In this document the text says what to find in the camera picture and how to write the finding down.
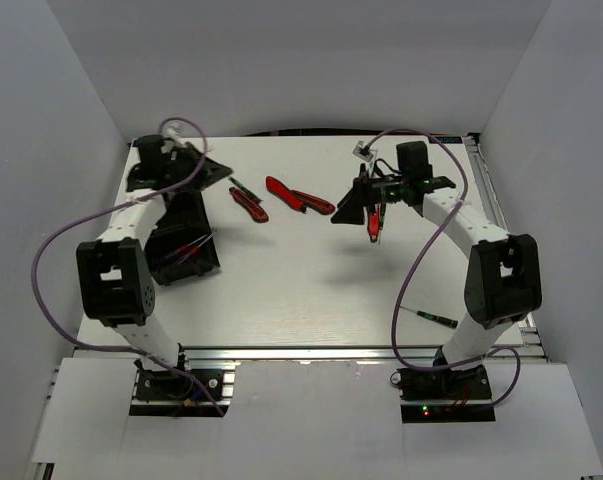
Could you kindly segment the green black screwdriver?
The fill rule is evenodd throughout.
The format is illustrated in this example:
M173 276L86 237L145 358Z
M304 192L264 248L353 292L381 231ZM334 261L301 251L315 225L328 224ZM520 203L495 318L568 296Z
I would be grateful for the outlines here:
M260 204L262 202L261 198L259 198L255 193L253 193L250 189L243 185L239 180L235 179L233 176L230 176L228 179L236 188L241 190L254 203Z
M433 322L435 324L441 325L443 327L449 328L449 329L456 329L459 322L457 320L453 320L444 316L440 316L440 315L436 315L436 314L432 314L429 312L425 312L422 310L415 310L415 309L411 309L405 306L402 306L403 310L409 311L411 313L414 313L415 315L417 315L420 318L426 319L430 322Z
M377 241L378 243L381 243L381 236L382 236L382 232L383 232L383 228L384 228L384 223L385 223L385 214L386 214L386 210L387 210L387 205L385 203L381 204L378 207L378 235L377 235Z

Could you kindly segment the small blue handle screwdriver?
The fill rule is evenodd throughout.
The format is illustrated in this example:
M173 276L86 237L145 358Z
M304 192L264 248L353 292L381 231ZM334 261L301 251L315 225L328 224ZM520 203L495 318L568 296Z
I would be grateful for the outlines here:
M206 245L213 238L212 234L206 236L203 240L196 243L193 247L189 248L177 261L176 265L181 265L185 263L189 258L197 254L201 248Z

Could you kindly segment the green black screwdriver front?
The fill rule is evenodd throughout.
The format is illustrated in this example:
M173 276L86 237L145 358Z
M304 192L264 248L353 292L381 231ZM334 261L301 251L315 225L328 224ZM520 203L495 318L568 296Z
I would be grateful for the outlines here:
M453 320L444 316L440 316L440 315L436 315L436 314L432 314L429 312L425 312L422 310L415 310L415 309L411 309L405 306L402 306L403 310L409 311L411 313L414 313L415 315L417 315L420 318L426 319L430 322L433 322L435 324L441 325L443 327L449 328L449 329L456 329L459 322L457 320Z

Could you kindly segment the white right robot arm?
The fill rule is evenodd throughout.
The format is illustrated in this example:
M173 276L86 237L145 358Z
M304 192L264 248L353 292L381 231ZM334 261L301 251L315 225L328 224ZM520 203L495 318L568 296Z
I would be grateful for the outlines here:
M470 370L490 355L491 347L511 326L542 303L538 246L528 234L514 235L466 201L468 185L437 176L423 141L396 147L398 168L382 175L363 147L352 186L337 205L334 224L361 225L373 208L404 203L435 225L468 261L463 298L466 313L431 366L434 390L453 399L465 391Z

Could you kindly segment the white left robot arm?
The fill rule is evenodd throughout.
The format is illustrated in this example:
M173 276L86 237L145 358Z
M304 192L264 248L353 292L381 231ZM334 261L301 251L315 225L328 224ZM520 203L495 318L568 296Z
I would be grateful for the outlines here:
M155 313L158 285L219 266L202 193L232 169L176 132L133 143L137 162L106 230L76 250L85 315L123 338L144 368L161 370L158 387L180 399L192 387L182 348Z

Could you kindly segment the red knife right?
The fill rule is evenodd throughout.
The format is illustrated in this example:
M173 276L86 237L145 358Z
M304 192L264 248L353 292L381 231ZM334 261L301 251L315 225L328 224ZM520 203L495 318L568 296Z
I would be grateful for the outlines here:
M371 243L376 243L381 232L380 206L367 209L367 233Z

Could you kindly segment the red black utility knife left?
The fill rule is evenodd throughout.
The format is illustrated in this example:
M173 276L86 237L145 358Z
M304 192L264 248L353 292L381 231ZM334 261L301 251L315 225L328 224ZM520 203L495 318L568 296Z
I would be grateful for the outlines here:
M245 192L236 187L231 187L229 193L233 200L249 214L254 222L266 223L269 221L269 216L265 210Z

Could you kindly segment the red folding knife centre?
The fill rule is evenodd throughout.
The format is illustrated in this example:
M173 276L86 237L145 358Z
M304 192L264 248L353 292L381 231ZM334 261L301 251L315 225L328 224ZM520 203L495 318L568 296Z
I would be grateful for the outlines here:
M292 191L280 180L272 176L265 177L266 189L269 193L283 201L288 207L296 212L305 213L305 203L297 198Z

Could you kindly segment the black compartment tool bin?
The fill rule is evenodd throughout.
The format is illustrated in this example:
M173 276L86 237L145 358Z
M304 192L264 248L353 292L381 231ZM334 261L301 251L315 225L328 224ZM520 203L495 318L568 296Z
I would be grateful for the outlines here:
M191 277L202 277L220 268L213 238L181 265L167 263L164 258L180 246L213 233L201 193L177 194L166 214L152 231L145 247L145 257L155 282L168 286Z

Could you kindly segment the blue label right corner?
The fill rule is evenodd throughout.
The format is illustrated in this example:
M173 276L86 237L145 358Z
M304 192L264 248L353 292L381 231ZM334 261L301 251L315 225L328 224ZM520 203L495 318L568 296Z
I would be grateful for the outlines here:
M464 140L461 136L436 135L429 138L431 144L463 144Z

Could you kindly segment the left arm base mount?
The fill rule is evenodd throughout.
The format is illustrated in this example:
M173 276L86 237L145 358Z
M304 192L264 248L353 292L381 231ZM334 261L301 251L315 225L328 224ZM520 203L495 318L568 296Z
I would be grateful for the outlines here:
M233 396L234 366L202 364L189 371L217 404L194 382L170 372L137 371L129 407L133 417L194 418L224 415Z

